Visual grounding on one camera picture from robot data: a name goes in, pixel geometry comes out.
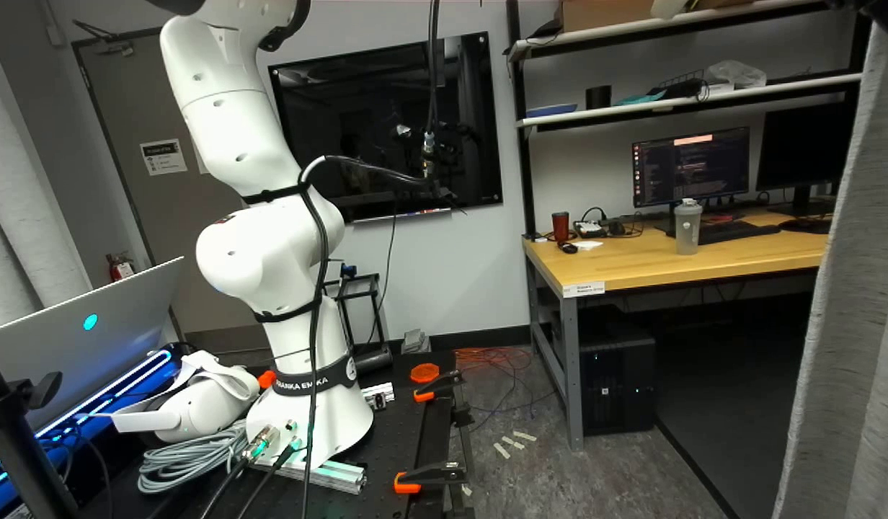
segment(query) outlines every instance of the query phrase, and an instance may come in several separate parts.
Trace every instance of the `metal stand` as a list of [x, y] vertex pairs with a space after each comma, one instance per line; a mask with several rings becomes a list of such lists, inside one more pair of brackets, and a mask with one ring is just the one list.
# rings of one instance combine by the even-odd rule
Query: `metal stand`
[[77, 509], [25, 425], [28, 383], [8, 386], [0, 373], [0, 464], [38, 519], [72, 519]]

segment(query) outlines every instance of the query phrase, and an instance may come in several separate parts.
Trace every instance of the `monitor screen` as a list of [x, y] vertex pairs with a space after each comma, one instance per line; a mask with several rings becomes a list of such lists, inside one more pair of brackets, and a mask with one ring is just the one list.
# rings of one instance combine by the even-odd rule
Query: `monitor screen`
[[746, 193], [749, 129], [637, 141], [632, 177], [637, 209]]
[[851, 122], [847, 105], [766, 112], [758, 190], [840, 181], [847, 161]]
[[[406, 44], [271, 67], [273, 101], [296, 161], [340, 153], [420, 177], [420, 135], [429, 119], [428, 56], [428, 44]], [[439, 56], [435, 178], [465, 209], [500, 206], [491, 37], [444, 37]], [[327, 166], [314, 186], [348, 223], [442, 206], [429, 190], [393, 186], [348, 166]]]

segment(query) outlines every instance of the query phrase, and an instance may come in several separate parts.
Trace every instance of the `bottle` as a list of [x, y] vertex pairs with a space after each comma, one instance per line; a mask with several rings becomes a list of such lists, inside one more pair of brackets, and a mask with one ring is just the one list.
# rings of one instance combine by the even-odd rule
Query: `bottle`
[[683, 199], [676, 209], [676, 243], [678, 243], [678, 253], [696, 253], [702, 249], [702, 213], [704, 209], [697, 206], [697, 199]]

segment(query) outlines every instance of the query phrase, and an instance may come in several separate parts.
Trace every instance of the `metal shelf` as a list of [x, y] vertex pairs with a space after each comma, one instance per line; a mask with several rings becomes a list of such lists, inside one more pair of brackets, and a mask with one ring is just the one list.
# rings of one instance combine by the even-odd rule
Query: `metal shelf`
[[840, 72], [840, 75], [820, 75], [820, 79], [788, 80], [788, 83], [766, 83], [766, 86], [758, 86], [758, 89], [739, 89], [739, 93], [712, 95], [712, 99], [664, 99], [664, 101], [627, 105], [627, 108], [537, 116], [537, 119], [523, 119], [516, 127], [552, 132], [552, 129], [588, 127], [588, 124], [612, 124], [612, 122], [658, 119], [658, 116], [676, 116], [676, 112], [745, 108], [745, 105], [804, 99], [804, 95], [821, 95], [821, 93], [844, 93], [844, 89], [860, 86], [860, 80], [863, 80], [863, 72]]
[[676, 16], [673, 20], [647, 18], [635, 24], [563, 33], [553, 37], [524, 37], [511, 46], [507, 57], [529, 60], [529, 57], [544, 57], [544, 56], [559, 56], [559, 53], [621, 46], [621, 44], [651, 40], [651, 37], [666, 37], [666, 34], [706, 33], [706, 29], [722, 29], [722, 26], [758, 24], [758, 20], [794, 18], [794, 16], [811, 16], [811, 13], [827, 13], [827, 8], [831, 5], [824, 0], [769, 0], [769, 3], [758, 0], [758, 3], [736, 5], [736, 8], [683, 13], [683, 16]]

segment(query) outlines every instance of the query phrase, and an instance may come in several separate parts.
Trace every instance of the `paper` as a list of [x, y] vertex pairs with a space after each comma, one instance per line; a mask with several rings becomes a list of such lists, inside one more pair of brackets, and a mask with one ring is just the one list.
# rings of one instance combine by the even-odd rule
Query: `paper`
[[149, 177], [188, 174], [180, 140], [138, 145]]

